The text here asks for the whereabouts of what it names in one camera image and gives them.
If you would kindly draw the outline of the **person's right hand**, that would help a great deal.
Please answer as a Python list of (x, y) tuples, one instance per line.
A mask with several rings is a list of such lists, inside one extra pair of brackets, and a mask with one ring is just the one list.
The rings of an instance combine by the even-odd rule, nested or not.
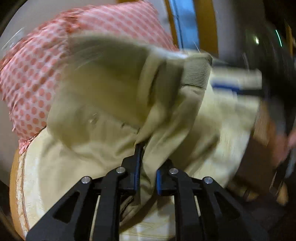
[(295, 148), (295, 129), (286, 134), (274, 134), (270, 140), (271, 163), (274, 167), (279, 166), (288, 156), (290, 151)]

